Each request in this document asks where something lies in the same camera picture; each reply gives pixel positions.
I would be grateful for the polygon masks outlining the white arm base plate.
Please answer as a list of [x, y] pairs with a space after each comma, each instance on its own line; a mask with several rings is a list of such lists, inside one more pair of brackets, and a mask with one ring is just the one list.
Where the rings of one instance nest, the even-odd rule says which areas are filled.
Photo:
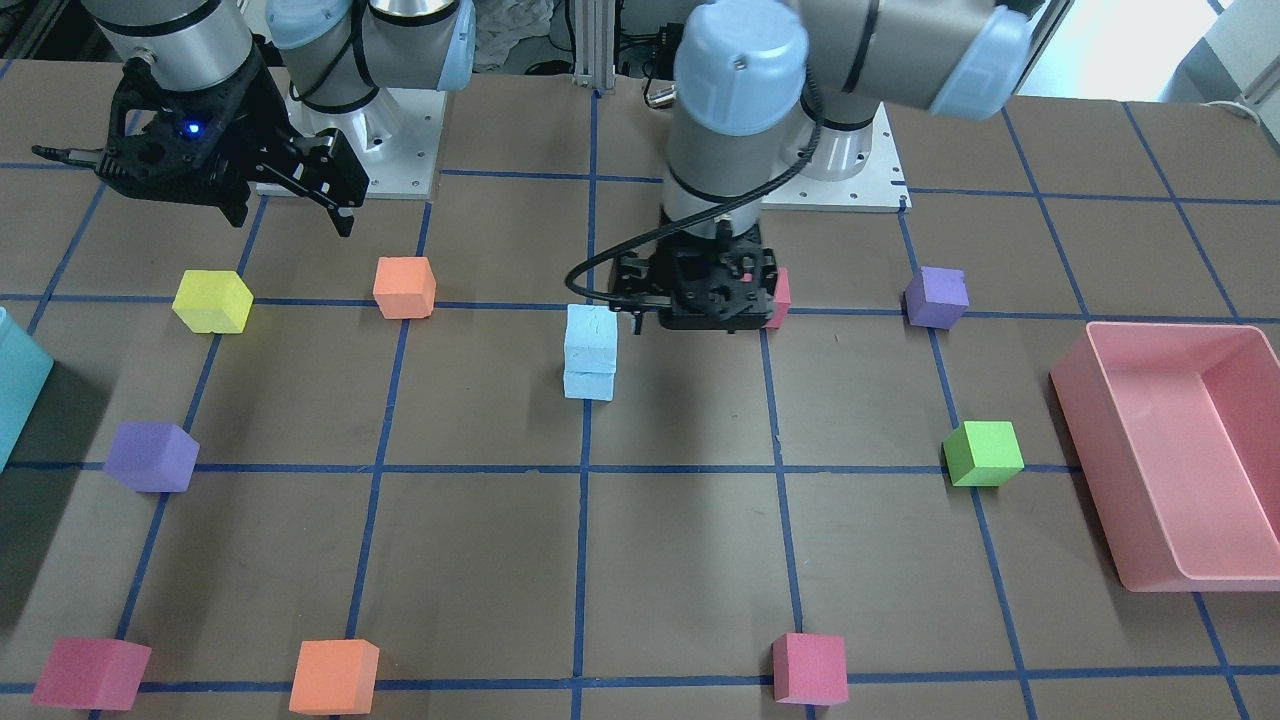
[[338, 128], [369, 177], [367, 199], [428, 201], [434, 190], [449, 92], [381, 88], [364, 108], [325, 114], [288, 100], [297, 129]]
[[864, 123], [837, 128], [829, 118], [810, 161], [786, 184], [767, 195], [763, 208], [896, 213], [911, 206], [884, 104], [855, 97], [847, 108]]

